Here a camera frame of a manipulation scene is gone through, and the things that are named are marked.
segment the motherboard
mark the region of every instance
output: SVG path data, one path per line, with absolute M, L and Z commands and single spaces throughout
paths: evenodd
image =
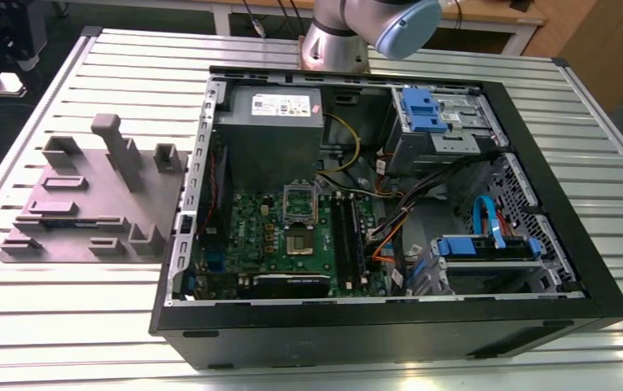
M 374 227 L 368 197 L 316 195 L 289 185 L 284 193 L 234 193 L 228 245 L 201 248 L 196 297 L 385 296 L 382 265 L 365 267 L 364 237 Z

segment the power supply label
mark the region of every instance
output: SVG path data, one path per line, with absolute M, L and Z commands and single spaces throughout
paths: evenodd
M 310 101 L 306 95 L 253 95 L 253 116 L 310 116 Z

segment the green circuit board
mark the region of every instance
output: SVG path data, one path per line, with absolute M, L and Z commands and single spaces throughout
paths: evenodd
M 329 297 L 377 297 L 385 295 L 384 271 L 366 274 L 366 284 L 353 290 L 337 287 L 336 258 L 332 240 L 330 197 L 317 196 L 314 226 L 284 226 L 282 195 L 233 195 L 232 220 L 224 266 L 218 273 L 208 273 L 208 291 L 217 300 L 236 298 L 236 284 L 241 276 L 260 273 L 326 275 L 330 277 Z M 286 200 L 286 208 L 302 213 L 308 199 Z M 372 203 L 368 198 L 356 200 L 361 229 L 374 226 Z M 294 251 L 304 254 L 290 255 Z

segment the wire bundle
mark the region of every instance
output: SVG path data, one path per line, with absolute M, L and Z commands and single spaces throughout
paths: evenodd
M 486 152 L 481 155 L 476 156 L 465 156 L 457 159 L 453 163 L 444 166 L 441 169 L 426 175 L 409 189 L 405 193 L 404 197 L 400 199 L 397 203 L 396 210 L 393 214 L 389 216 L 386 221 L 380 224 L 372 234 L 369 235 L 369 239 L 376 239 L 377 236 L 382 231 L 385 231 L 390 227 L 390 232 L 384 237 L 378 247 L 373 250 L 372 253 L 372 260 L 373 261 L 392 261 L 396 264 L 396 269 L 400 274 L 404 276 L 406 275 L 406 262 L 402 254 L 402 236 L 401 236 L 401 228 L 402 224 L 408 220 L 408 214 L 414 206 L 414 201 L 422 196 L 433 187 L 438 186 L 444 183 L 448 178 L 453 176 L 453 174 L 468 165 L 477 163 L 480 161 L 488 161 L 494 159 L 500 156 L 500 152 Z M 393 243 L 393 259 L 388 257 L 381 257 L 380 250 L 392 241 Z M 393 294 L 402 295 L 405 291 L 405 285 L 400 287 L 397 293 Z
M 506 219 L 504 218 L 502 212 L 500 209 L 496 210 L 496 220 L 498 220 L 498 226 L 502 228 L 502 234 L 505 236 L 513 236 L 513 230 L 506 223 Z
M 366 196 L 372 196 L 372 197 L 376 197 L 376 198 L 394 198 L 396 196 L 402 196 L 402 193 L 400 191 L 393 193 L 393 192 L 381 190 L 380 183 L 381 183 L 381 181 L 384 179 L 382 175 L 380 175 L 377 177 L 376 181 L 373 182 L 374 192 L 365 191 L 364 189 L 361 189 L 358 181 L 356 181 L 354 177 L 346 171 L 346 169 L 358 160 L 360 152 L 361 152 L 361 139 L 358 137 L 358 134 L 356 133 L 354 128 L 352 128 L 352 126 L 346 123 L 345 120 L 342 120 L 338 116 L 336 116 L 336 115 L 333 115 L 333 114 L 330 114 L 328 112 L 324 113 L 324 115 L 328 116 L 329 118 L 332 118 L 346 129 L 346 131 L 352 135 L 352 139 L 354 140 L 354 153 L 353 153 L 352 158 L 349 159 L 349 161 L 346 163 L 342 164 L 342 158 L 340 157 L 340 159 L 337 159 L 337 167 L 334 167 L 332 169 L 318 170 L 317 175 L 325 180 L 325 182 L 328 182 L 330 184 L 330 186 L 333 186 L 334 188 L 337 188 L 341 191 L 349 191 L 349 192 L 360 193 L 360 194 L 364 194 Z M 392 154 L 388 153 L 388 154 L 382 155 L 380 157 L 380 159 L 384 159 L 385 157 L 388 157 L 390 155 Z M 337 172 L 344 173 L 344 175 L 349 178 L 349 180 L 354 184 L 356 188 L 350 188 L 350 187 L 340 185 L 336 181 L 333 181 L 326 176 L 328 174 L 337 173 Z
M 386 157 L 390 157 L 390 156 L 393 156 L 392 153 L 385 153 L 382 156 L 378 157 L 377 160 L 382 160 L 382 159 L 385 159 Z M 378 174 L 376 176 L 376 180 L 373 181 L 373 190 L 376 191 L 376 194 L 380 194 L 382 196 L 393 196 L 393 192 L 384 191 L 382 188 L 381 188 L 381 182 L 384 181 L 384 179 L 385 179 L 385 176 L 382 174 Z M 394 195 L 402 197 L 405 195 L 405 193 L 402 193 L 401 191 L 396 191 Z

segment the black floor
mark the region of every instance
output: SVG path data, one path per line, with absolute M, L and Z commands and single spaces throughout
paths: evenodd
M 22 99 L 0 99 L 0 162 L 84 26 L 96 25 L 112 29 L 136 29 L 172 33 L 214 33 L 214 23 L 208 12 L 82 4 L 70 4 L 68 10 L 69 17 L 58 20 L 54 17 L 49 3 L 45 3 L 48 45 L 40 54 L 41 60 L 37 66 L 42 81 L 41 86 L 38 86 L 36 91 L 26 94 Z M 230 22 L 233 35 L 254 36 L 245 15 L 232 15 Z M 292 34 L 284 25 L 281 17 L 266 16 L 261 20 L 261 23 L 265 26 L 269 37 L 292 39 Z M 623 105 L 614 111 L 612 118 L 623 132 Z

